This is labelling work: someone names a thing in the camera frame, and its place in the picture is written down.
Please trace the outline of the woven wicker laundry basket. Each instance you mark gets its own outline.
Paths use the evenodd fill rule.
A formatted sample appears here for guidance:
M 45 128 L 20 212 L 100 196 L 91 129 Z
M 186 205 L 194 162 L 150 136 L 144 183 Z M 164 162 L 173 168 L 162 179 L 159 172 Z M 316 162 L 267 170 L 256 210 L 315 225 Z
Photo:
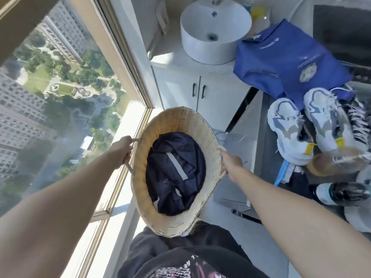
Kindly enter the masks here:
M 161 112 L 133 141 L 127 168 L 140 216 L 158 235 L 186 236 L 225 176 L 225 148 L 206 120 L 184 106 Z

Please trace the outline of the dark navy garment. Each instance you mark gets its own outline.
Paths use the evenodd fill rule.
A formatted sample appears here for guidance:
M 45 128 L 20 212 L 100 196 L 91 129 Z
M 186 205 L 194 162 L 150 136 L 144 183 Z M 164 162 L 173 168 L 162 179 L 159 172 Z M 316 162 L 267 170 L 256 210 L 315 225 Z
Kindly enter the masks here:
M 150 146 L 146 186 L 155 209 L 176 216 L 190 209 L 201 191 L 206 162 L 200 146 L 183 132 L 159 135 Z

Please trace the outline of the grey washing machine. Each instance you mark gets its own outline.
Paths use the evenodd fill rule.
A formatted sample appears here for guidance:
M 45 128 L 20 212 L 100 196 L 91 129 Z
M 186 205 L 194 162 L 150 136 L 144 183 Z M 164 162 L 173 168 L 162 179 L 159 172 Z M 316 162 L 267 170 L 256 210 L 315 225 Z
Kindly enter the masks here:
M 244 168 L 274 184 L 283 158 L 277 151 L 277 135 L 270 129 L 267 112 L 274 99 L 252 87 L 227 128 L 224 147 L 242 159 Z M 243 191 L 225 176 L 216 186 L 213 200 L 232 214 L 262 224 Z

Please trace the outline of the person's left hand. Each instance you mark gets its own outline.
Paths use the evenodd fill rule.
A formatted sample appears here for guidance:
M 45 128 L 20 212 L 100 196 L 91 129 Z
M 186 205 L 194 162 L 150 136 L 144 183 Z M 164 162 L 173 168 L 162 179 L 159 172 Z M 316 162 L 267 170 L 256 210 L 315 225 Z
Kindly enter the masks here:
M 108 159 L 114 169 L 118 169 L 123 165 L 124 155 L 125 151 L 122 137 L 120 140 L 114 142 L 108 151 Z

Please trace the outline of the dark bottle with white label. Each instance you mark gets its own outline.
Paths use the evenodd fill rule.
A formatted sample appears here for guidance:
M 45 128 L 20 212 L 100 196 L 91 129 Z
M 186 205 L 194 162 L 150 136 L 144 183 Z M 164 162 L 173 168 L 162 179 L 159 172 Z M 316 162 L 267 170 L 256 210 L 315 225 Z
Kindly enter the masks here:
M 371 203 L 371 185 L 360 182 L 337 182 L 311 185 L 315 201 L 327 206 L 367 206 Z

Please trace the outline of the yellow bottle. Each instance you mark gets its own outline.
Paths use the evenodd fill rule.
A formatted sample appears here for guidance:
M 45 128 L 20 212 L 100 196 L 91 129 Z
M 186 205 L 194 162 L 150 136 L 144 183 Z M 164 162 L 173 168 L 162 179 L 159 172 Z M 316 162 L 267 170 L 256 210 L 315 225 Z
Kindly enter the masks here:
M 251 10 L 252 27 L 249 36 L 255 36 L 270 26 L 269 14 L 262 6 L 255 6 Z

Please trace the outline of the person's black printed clothing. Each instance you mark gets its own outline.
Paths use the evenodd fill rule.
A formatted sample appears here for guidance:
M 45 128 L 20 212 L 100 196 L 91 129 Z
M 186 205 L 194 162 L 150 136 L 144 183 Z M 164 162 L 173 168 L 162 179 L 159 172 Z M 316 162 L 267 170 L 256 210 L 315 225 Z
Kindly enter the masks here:
M 269 278 L 232 234 L 201 221 L 187 236 L 166 238 L 149 227 L 133 239 L 117 278 Z

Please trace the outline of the person's right forearm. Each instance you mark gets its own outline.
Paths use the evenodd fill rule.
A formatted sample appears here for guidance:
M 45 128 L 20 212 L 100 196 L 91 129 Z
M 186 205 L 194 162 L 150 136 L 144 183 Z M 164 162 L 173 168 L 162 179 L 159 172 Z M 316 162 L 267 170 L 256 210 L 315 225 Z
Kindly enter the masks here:
M 312 200 L 227 168 L 302 278 L 371 278 L 371 242 Z

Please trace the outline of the black canvas sneaker white laces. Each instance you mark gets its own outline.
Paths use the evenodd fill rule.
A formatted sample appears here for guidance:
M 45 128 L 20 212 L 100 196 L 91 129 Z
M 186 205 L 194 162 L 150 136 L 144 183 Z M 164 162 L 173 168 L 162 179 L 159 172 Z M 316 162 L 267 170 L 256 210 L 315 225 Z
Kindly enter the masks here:
M 347 91 L 353 94 L 353 97 L 343 102 L 342 106 L 350 122 L 351 131 L 354 138 L 354 147 L 361 151 L 368 151 L 370 147 L 369 138 L 371 137 L 371 126 L 366 119 L 366 107 L 358 99 L 354 90 L 348 84 L 343 85 Z

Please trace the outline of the window frame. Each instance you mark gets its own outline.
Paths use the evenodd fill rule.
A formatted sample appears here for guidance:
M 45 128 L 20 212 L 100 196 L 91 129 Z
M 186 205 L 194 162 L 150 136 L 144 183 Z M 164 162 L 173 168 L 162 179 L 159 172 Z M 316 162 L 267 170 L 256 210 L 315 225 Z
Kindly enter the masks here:
M 142 129 L 109 0 L 0 0 L 0 229 L 25 200 Z

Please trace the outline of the blue scrubbing brush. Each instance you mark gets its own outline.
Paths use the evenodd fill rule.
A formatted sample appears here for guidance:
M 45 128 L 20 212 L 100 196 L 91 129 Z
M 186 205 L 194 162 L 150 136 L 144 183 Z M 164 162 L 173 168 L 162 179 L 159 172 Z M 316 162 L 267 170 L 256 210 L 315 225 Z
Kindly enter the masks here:
M 288 162 L 287 160 L 283 160 L 281 168 L 273 185 L 278 186 L 279 184 L 289 183 L 294 173 L 302 173 L 302 168 Z

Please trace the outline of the person's left forearm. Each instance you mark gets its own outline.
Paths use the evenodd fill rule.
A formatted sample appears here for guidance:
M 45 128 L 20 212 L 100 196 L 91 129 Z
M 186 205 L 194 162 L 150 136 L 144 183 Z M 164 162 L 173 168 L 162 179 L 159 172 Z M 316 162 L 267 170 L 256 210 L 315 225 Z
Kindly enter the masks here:
M 107 152 L 0 217 L 0 278 L 60 278 L 114 170 Z

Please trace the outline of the white chunky sneaker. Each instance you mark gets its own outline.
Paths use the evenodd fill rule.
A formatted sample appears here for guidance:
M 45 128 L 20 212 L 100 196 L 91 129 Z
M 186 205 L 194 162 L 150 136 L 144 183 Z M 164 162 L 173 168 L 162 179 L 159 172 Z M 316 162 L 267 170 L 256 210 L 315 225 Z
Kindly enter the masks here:
M 315 143 L 294 102 L 288 98 L 274 101 L 268 109 L 267 122 L 277 135 L 277 149 L 283 159 L 296 166 L 310 163 Z
M 304 111 L 316 131 L 316 144 L 321 152 L 355 147 L 348 116 L 334 93 L 312 88 L 304 95 Z

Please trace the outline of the person's right hand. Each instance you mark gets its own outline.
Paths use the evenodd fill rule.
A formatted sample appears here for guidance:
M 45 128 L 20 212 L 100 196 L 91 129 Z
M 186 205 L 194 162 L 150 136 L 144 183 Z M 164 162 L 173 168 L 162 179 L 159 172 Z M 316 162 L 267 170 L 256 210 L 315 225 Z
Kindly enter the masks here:
M 239 156 L 231 155 L 227 151 L 222 150 L 222 169 L 229 176 L 234 176 L 241 168 L 243 168 L 243 162 Z

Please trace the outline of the white round basin sink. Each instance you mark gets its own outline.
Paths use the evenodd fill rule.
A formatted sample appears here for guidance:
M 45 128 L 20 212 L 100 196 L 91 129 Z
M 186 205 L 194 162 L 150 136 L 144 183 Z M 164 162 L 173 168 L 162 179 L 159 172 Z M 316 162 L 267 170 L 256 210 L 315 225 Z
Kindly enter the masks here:
M 181 41 L 185 53 L 206 65 L 222 65 L 236 57 L 240 40 L 252 27 L 248 10 L 233 0 L 197 0 L 180 16 Z

